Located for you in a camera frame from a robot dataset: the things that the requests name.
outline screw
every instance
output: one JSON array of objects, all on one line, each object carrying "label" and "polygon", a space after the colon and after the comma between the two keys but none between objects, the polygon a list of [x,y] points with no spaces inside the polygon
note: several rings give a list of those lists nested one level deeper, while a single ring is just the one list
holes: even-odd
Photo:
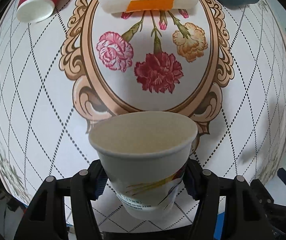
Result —
[{"label": "screw", "polygon": [[203,175],[205,175],[205,176],[210,176],[210,175],[212,174],[212,172],[209,171],[209,170],[203,170],[202,173],[203,173]]},{"label": "screw", "polygon": [[236,176],[236,179],[239,181],[239,182],[243,182],[245,181],[244,177],[243,176]]},{"label": "screw", "polygon": [[89,172],[87,171],[87,170],[81,170],[80,172],[79,172],[79,174],[81,175],[81,176],[85,176],[85,175],[87,175]]},{"label": "screw", "polygon": [[54,180],[54,177],[48,176],[45,180],[46,180],[46,182],[52,182]]}]

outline white tabletop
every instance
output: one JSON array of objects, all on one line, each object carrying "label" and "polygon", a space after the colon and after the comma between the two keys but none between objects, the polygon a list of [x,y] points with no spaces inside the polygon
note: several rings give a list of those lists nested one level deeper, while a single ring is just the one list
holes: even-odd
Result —
[{"label": "white tabletop", "polygon": [[[286,142],[286,46],[266,0],[236,9],[200,0],[166,12],[166,30],[153,12],[152,37],[150,12],[141,29],[142,12],[123,19],[97,0],[60,0],[50,18],[28,25],[16,19],[18,2],[0,22],[0,176],[20,201],[29,204],[47,176],[71,177],[98,158],[88,142],[96,122],[142,110],[190,116],[199,129],[191,158],[218,176],[266,183],[275,174]],[[101,231],[139,233],[191,224],[198,202],[181,184],[168,217],[141,221],[108,182],[92,205]],[[70,207],[66,198],[73,224]]]}]

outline cup rim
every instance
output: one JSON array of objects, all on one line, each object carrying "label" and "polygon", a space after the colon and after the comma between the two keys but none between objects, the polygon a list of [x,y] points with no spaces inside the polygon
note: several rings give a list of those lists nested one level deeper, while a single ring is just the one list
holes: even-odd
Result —
[{"label": "cup rim", "polygon": [[[158,112],[158,113],[160,113],[163,111],[141,111],[141,112],[134,112],[134,113],[128,113],[128,114],[139,114],[139,113],[146,113],[146,112],[150,112],[150,113]],[[173,115],[178,114],[178,113],[165,112],[165,111],[163,113],[168,113],[168,114],[173,114]],[[103,155],[107,155],[110,157],[117,157],[117,158],[122,158],[122,159],[139,159],[139,160],[142,160],[142,159],[157,159],[157,158],[161,158],[164,156],[168,156],[168,155],[171,155],[171,154],[178,152],[179,150],[183,149],[187,144],[192,143],[198,134],[198,128],[197,128],[196,123],[191,118],[189,118],[188,116],[185,116],[182,114],[179,114],[179,115],[181,115],[182,118],[188,118],[191,122],[193,122],[195,124],[195,133],[193,135],[191,135],[190,137],[188,137],[187,139],[185,139],[182,143],[172,147],[171,149],[166,149],[166,150],[162,150],[159,152],[152,152],[152,153],[142,153],[142,154],[112,152],[110,150],[104,149],[103,147],[101,147],[101,146],[99,146],[93,142],[93,140],[91,139],[91,133],[93,133],[93,131],[95,130],[95,127],[97,127],[97,125],[102,125],[103,123],[108,122],[109,119],[106,119],[104,121],[100,121],[98,124],[96,124],[91,129],[91,131],[89,132],[89,142],[96,151],[98,151],[99,153],[101,153]]]}]

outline flower stem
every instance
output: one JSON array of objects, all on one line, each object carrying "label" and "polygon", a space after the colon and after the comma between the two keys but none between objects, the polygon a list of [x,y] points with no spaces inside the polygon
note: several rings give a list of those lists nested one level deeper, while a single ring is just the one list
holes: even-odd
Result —
[{"label": "flower stem", "polygon": [[153,17],[153,12],[150,11],[150,13],[151,13],[152,21],[153,21],[153,30],[152,30],[152,33],[151,33],[151,37],[152,37],[152,35],[154,33],[154,51],[153,51],[153,53],[156,55],[156,54],[162,53],[161,40],[157,36],[157,33],[159,33],[160,36],[162,36],[162,34],[160,33],[160,31],[158,30],[158,28],[157,28],[157,26],[155,24],[155,20],[154,20],[154,17]]},{"label": "flower stem", "polygon": [[191,34],[188,32],[187,28],[180,23],[180,20],[177,19],[170,11],[167,11],[169,15],[172,17],[173,23],[178,27],[180,33],[182,33],[183,37],[189,38]]},{"label": "flower stem", "polygon": [[157,26],[156,26],[156,24],[155,24],[155,20],[154,20],[154,17],[153,17],[153,12],[150,11],[150,13],[151,13],[152,21],[153,21],[153,26],[154,26],[154,28],[153,28],[153,30],[152,30],[152,33],[151,33],[151,37],[152,37],[152,35],[153,35],[153,32],[158,32],[158,33],[160,34],[160,36],[162,36],[161,32],[159,31],[159,29],[157,28]]},{"label": "flower stem", "polygon": [[123,33],[123,35],[122,35],[123,40],[130,42],[130,40],[133,38],[134,34],[138,32],[140,27],[141,27],[140,31],[142,30],[144,16],[145,16],[145,11],[143,11],[143,15],[142,15],[141,20],[139,22],[137,22],[136,24],[134,24],[127,32]]}]

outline red carnation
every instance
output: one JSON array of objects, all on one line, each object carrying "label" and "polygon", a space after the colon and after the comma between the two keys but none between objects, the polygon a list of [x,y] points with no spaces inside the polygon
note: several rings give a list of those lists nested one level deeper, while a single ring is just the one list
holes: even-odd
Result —
[{"label": "red carnation", "polygon": [[157,55],[146,54],[145,62],[137,62],[134,68],[137,82],[142,84],[143,90],[154,90],[173,93],[175,84],[183,77],[182,66],[173,54],[161,52]]}]

